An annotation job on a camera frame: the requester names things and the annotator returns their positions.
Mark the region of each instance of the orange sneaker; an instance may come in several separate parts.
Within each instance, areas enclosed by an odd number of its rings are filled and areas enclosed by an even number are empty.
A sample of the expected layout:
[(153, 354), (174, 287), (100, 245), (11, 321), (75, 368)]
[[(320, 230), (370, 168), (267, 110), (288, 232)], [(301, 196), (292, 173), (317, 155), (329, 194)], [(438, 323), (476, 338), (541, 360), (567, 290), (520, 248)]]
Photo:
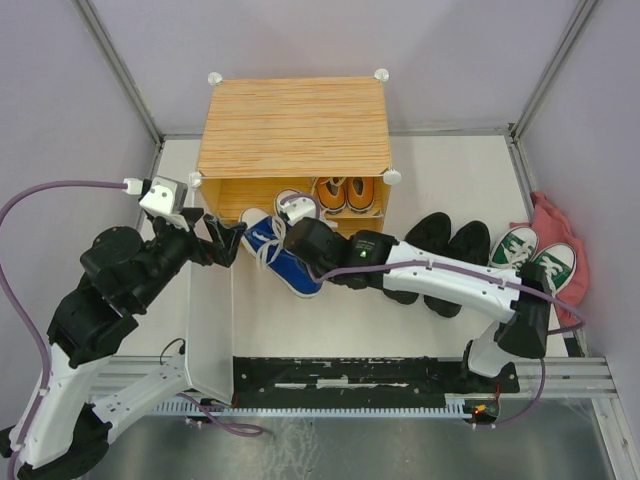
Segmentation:
[(321, 177), (314, 182), (314, 188), (318, 192), (318, 200), (327, 213), (333, 215), (344, 210), (347, 204), (347, 194), (344, 188), (345, 178)]
[(366, 213), (373, 207), (373, 177), (347, 179), (347, 203), (356, 213)]

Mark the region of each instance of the shoe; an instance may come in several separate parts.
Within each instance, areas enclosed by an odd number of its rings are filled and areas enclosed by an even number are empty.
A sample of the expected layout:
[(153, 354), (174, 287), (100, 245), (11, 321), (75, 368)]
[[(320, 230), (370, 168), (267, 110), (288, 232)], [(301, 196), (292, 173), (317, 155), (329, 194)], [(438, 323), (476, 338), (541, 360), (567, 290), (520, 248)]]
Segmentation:
[(305, 217), (317, 218), (326, 223), (331, 228), (336, 228), (338, 224), (332, 220), (328, 220), (322, 209), (318, 210), (318, 205), (311, 198), (307, 198), (309, 194), (301, 194), (298, 190), (283, 190), (273, 200), (273, 210), (287, 224), (287, 230), (294, 223)]
[[(420, 220), (415, 227), (409, 230), (404, 241), (420, 250), (444, 255), (450, 238), (451, 219), (446, 213), (437, 212)], [(411, 305), (420, 296), (416, 292), (386, 290), (384, 288), (382, 292), (402, 305)]]
[(311, 298), (320, 291), (322, 284), (311, 280), (306, 267), (284, 249), (287, 232), (284, 220), (260, 208), (249, 208), (242, 213), (240, 221), (247, 224), (242, 244), (256, 258), (258, 268), (271, 269), (301, 298)]
[[(490, 250), (489, 228), (476, 220), (458, 230), (447, 245), (445, 256), (474, 265), (486, 265), (489, 262)], [(424, 303), (438, 315), (446, 318), (455, 317), (462, 308), (462, 305), (457, 303), (427, 295), (424, 296)]]
[(520, 270), (522, 264), (530, 261), (535, 255), (538, 241), (538, 234), (533, 228), (512, 228), (494, 245), (489, 266)]
[(367, 213), (373, 207), (373, 177), (347, 179), (347, 204), (355, 213)]
[(339, 177), (321, 177), (315, 180), (312, 190), (317, 192), (320, 205), (327, 213), (336, 215), (347, 205), (345, 181), (346, 178)]
[(556, 243), (541, 250), (533, 263), (544, 267), (551, 294), (555, 297), (569, 285), (576, 271), (576, 252), (566, 243)]

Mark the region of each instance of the green sneaker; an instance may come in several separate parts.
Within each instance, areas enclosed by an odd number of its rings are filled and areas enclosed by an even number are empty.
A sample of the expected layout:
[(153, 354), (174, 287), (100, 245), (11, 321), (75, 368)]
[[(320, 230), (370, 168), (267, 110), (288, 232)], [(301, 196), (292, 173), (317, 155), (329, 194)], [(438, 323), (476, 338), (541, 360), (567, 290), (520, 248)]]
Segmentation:
[(505, 233), (496, 242), (489, 257), (489, 266), (501, 269), (520, 270), (538, 249), (538, 234), (529, 227), (516, 227)]
[(533, 263), (545, 268), (551, 293), (555, 297), (573, 278), (576, 252), (565, 243), (556, 243), (538, 253)]

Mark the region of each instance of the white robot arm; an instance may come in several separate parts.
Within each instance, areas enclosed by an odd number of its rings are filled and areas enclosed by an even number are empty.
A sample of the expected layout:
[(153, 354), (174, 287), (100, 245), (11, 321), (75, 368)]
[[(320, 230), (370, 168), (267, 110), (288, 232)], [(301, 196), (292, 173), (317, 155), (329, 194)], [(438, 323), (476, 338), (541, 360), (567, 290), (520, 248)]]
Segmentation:
[(353, 289), (417, 292), (493, 318), (473, 340), (464, 366), (477, 375), (493, 378), (516, 358), (545, 356), (550, 305), (531, 293), (549, 293), (542, 267), (529, 263), (516, 272), (472, 265), (366, 230), (345, 239), (312, 218), (293, 225), (285, 248), (320, 280)]
[[(18, 424), (0, 432), (0, 453), (17, 455), (22, 463), (20, 480), (85, 474), (126, 428), (189, 388), (184, 356), (176, 355), (117, 394), (86, 403), (97, 376), (138, 326), (134, 315), (147, 312), (186, 262), (231, 266), (246, 229), (244, 223), (227, 227), (202, 209), (185, 208), (184, 183), (163, 177), (125, 183), (127, 193), (140, 196), (155, 238), (145, 242), (133, 228), (113, 227), (81, 255), (85, 274), (60, 302), (47, 330), (51, 371), (43, 374), (50, 375), (48, 388), (36, 387)], [(195, 234), (201, 218), (210, 240)]]

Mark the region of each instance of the gray wall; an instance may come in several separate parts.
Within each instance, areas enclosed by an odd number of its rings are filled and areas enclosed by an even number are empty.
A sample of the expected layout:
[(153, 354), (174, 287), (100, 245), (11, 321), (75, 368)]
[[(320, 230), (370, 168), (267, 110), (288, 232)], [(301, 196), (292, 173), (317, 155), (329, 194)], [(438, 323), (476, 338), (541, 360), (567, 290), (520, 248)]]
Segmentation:
[[(69, 0), (0, 2), (0, 65), (0, 204), (50, 180), (148, 174), (153, 145)], [(137, 215), (124, 193), (87, 189), (41, 193), (14, 209), (0, 260), (41, 331), (75, 288), (93, 238)], [(1, 428), (18, 420), (39, 371), (35, 345), (0, 294)]]
[(577, 0), (94, 0), (164, 133), (201, 133), (228, 78), (387, 68), (394, 129), (505, 127)]
[(588, 338), (607, 356), (640, 441), (640, 3), (602, 2), (525, 150), (541, 190), (587, 247)]

